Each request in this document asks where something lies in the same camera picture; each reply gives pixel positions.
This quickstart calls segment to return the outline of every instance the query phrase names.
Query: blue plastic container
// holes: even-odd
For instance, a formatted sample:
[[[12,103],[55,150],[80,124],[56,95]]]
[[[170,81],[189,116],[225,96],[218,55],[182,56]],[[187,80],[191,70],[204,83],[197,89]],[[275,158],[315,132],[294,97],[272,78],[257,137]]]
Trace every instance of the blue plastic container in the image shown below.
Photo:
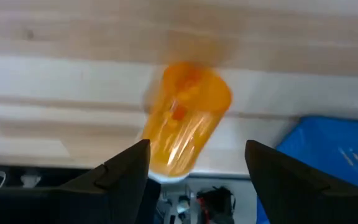
[[[304,117],[276,149],[311,167],[358,185],[358,121]],[[269,223],[259,199],[257,223]]]

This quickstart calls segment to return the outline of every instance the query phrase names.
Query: white surface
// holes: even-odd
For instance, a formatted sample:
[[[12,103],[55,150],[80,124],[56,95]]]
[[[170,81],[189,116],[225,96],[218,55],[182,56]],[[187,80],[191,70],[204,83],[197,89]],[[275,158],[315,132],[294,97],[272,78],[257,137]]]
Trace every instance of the white surface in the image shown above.
[[[257,195],[250,180],[189,178],[186,182],[194,193],[212,187],[226,187],[236,198],[234,222],[238,224],[254,224],[256,222]]]
[[[140,108],[161,65],[0,57],[0,96]],[[219,70],[233,91],[232,113],[358,117],[358,77]]]
[[[181,180],[184,180],[189,174],[179,176],[179,177],[168,177],[166,175],[161,175],[154,173],[153,171],[149,170],[149,178],[152,180],[157,181],[160,184],[174,184]]]
[[[296,12],[358,15],[358,1],[355,0],[233,0],[229,2],[223,0],[202,0],[202,2]]]
[[[145,93],[162,68],[0,57],[0,163],[92,167],[116,155],[142,129]],[[197,173],[247,174],[245,142],[275,146],[297,116],[358,118],[358,77],[219,72],[233,104],[201,153]]]

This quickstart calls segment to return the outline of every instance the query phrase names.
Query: wooden surface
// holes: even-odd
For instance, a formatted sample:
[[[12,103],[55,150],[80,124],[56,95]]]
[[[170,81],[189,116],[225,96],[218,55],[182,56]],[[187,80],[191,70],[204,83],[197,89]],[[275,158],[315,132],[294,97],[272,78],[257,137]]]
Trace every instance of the wooden surface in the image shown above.
[[[136,141],[163,66],[0,57],[0,164],[94,167]],[[274,147],[300,116],[358,119],[358,77],[220,69],[229,112],[194,172],[246,175],[244,146]]]
[[[358,119],[355,0],[0,0],[0,163],[94,167],[133,144],[167,63],[233,104],[195,172],[247,174],[300,116]]]
[[[0,54],[358,75],[358,1],[0,0]]]

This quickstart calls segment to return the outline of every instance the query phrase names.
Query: orange plastic container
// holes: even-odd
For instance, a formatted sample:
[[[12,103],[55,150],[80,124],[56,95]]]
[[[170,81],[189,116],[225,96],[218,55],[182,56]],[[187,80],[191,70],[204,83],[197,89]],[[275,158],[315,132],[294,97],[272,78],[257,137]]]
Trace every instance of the orange plastic container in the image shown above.
[[[150,171],[185,177],[231,100],[229,87],[212,69],[169,66],[142,134],[151,143]]]

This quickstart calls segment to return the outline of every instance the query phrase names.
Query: wood grain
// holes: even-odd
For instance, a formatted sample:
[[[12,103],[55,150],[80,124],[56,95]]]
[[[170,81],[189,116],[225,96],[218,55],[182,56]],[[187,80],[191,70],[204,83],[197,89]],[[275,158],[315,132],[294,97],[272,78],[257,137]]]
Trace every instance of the wood grain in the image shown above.
[[[358,16],[160,0],[0,0],[0,54],[358,75]]]

